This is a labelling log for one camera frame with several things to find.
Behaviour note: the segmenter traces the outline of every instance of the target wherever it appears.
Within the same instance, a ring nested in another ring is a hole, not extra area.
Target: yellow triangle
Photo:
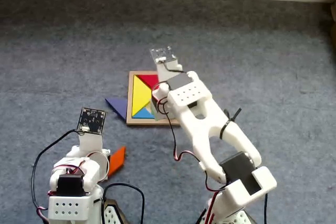
[[[137,114],[151,100],[152,91],[137,76],[134,76],[132,116]]]

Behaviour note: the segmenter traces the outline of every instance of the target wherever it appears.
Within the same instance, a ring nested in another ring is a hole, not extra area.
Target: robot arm
[[[101,220],[103,189],[110,150],[102,148],[105,111],[82,108],[78,122],[79,146],[54,165],[50,178],[50,224],[97,224]]]
[[[164,111],[176,118],[193,145],[203,171],[226,185],[213,204],[216,220],[223,220],[276,187],[277,183],[261,156],[240,127],[217,105],[212,94],[194,71],[183,72],[177,58],[168,49],[152,49],[159,88],[153,91],[155,118],[162,119],[160,101],[166,99]],[[219,136],[238,153],[220,164],[211,153],[209,138]]]

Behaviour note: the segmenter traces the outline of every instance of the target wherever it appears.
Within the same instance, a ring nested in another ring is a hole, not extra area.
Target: wire
[[[239,108],[237,110],[237,112],[235,113],[235,115],[232,118],[230,118],[230,114],[227,111],[227,109],[224,110],[224,114],[227,116],[228,120],[226,121],[226,123],[224,124],[224,126],[222,127],[222,129],[220,130],[220,133],[219,133],[219,138],[220,139],[223,139],[223,133],[224,133],[224,130],[226,129],[226,127],[228,126],[228,124],[230,122],[235,122],[236,117],[239,115],[240,112],[241,112],[241,108]]]
[[[209,220],[209,224],[212,223],[212,221],[214,220],[214,217],[215,217],[215,214],[212,214],[212,215],[211,215],[211,218],[210,218],[210,220]]]
[[[37,215],[42,219],[43,224],[49,224],[49,220],[48,220],[48,218],[45,217],[45,216],[42,214],[42,211],[44,211],[44,210],[47,210],[47,209],[44,208],[44,207],[38,207],[38,208],[36,208],[36,213],[37,213]]]
[[[113,186],[127,186],[130,188],[133,188],[134,190],[137,190],[142,197],[142,207],[141,207],[141,219],[140,219],[140,224],[143,224],[143,215],[145,212],[145,196],[142,192],[142,190],[140,190],[139,188],[137,188],[136,186],[133,186],[131,184],[127,184],[127,183],[113,183],[108,185],[106,188],[104,188],[104,193],[103,193],[103,199],[101,201],[101,220],[102,220],[102,224],[105,224],[105,217],[104,217],[104,202],[106,201],[106,192],[110,187]]]
[[[210,206],[209,206],[209,208],[208,208],[208,213],[206,214],[206,219],[205,219],[204,224],[209,224],[209,223],[211,223],[211,222],[209,222],[209,218],[210,218],[210,214],[211,214],[211,211],[212,211],[212,207],[214,206],[215,199],[216,199],[216,197],[217,197],[218,194],[219,194],[219,192],[216,191],[216,192],[214,193],[214,196],[212,197]]]
[[[174,73],[185,73],[185,71],[183,70],[177,70],[177,69],[168,69],[166,62],[163,62],[164,68],[168,71],[168,72],[174,72]]]
[[[75,173],[76,171],[80,171],[83,175],[84,175],[84,172],[83,170],[79,167],[79,166],[76,166],[76,165],[58,165],[58,166],[55,166],[54,169],[52,170],[53,172],[56,171],[58,167],[71,167],[71,168],[75,168],[74,170],[71,171],[71,173]]]
[[[153,88],[152,88],[152,93],[153,93],[153,91],[158,87],[158,85],[160,85],[160,84],[162,84],[162,83],[167,83],[167,81],[160,81],[160,82],[158,82],[157,84],[155,84],[155,85],[153,86]]]
[[[268,194],[265,194],[265,201],[264,201],[264,224],[267,224],[267,199],[268,199]]]
[[[65,138],[67,135],[69,135],[72,132],[76,132],[77,134],[83,133],[83,132],[77,131],[77,130],[70,130],[70,131],[66,132],[65,134],[63,134],[63,136],[61,136],[59,139],[57,139],[53,143],[49,144],[45,149],[43,149],[37,155],[37,158],[36,158],[36,160],[34,162],[34,165],[33,165],[32,178],[31,178],[31,181],[30,181],[30,185],[31,185],[31,199],[33,201],[34,206],[36,207],[36,210],[38,210],[38,208],[40,207],[39,204],[37,203],[36,196],[35,196],[35,173],[36,173],[37,163],[38,163],[39,159],[41,158],[41,156],[43,155],[44,152],[46,152],[47,150],[49,150],[51,147],[53,147],[55,144],[57,144],[59,141],[61,141],[63,138]]]
[[[205,187],[208,191],[216,192],[216,191],[223,191],[225,189],[225,186],[222,186],[220,189],[211,189],[208,185],[208,173],[205,171]]]
[[[182,151],[179,156],[177,155],[177,146],[176,146],[176,137],[175,137],[175,133],[174,133],[174,129],[173,129],[173,125],[172,125],[172,122],[170,121],[170,118],[168,116],[168,113],[166,112],[166,109],[164,108],[164,106],[166,105],[166,102],[163,103],[163,106],[162,106],[162,109],[164,111],[163,114],[166,115],[167,119],[168,119],[168,122],[169,122],[169,126],[170,126],[170,129],[172,130],[172,133],[173,133],[173,138],[174,138],[174,150],[173,150],[173,156],[174,156],[174,159],[175,161],[180,161],[182,159],[182,155],[187,153],[187,154],[190,154],[192,155],[198,162],[200,162],[200,160],[198,159],[198,157],[196,157],[196,155],[191,152],[191,151]]]

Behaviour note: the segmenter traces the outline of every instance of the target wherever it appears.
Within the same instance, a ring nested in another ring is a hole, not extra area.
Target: gray carpet
[[[145,223],[194,223],[211,196],[191,157],[172,158],[168,128],[127,127],[106,97],[126,97],[130,70],[154,70],[149,49],[171,45],[259,149],[278,187],[269,223],[334,223],[336,62],[328,6],[255,0],[0,0],[0,218],[41,223],[30,199],[36,155],[76,127],[82,106],[110,111],[105,147],[127,146],[110,182],[139,186]],[[176,129],[179,149],[191,145]],[[78,143],[42,157],[37,197],[47,205],[51,166]],[[218,161],[233,153],[212,139]],[[132,223],[140,197],[109,192]],[[263,222],[263,201],[247,208]]]

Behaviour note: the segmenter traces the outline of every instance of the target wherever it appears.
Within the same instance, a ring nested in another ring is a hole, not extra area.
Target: wooden tangram board
[[[159,82],[156,71],[130,71],[126,124],[169,125],[167,119],[155,120],[151,113],[152,88]]]

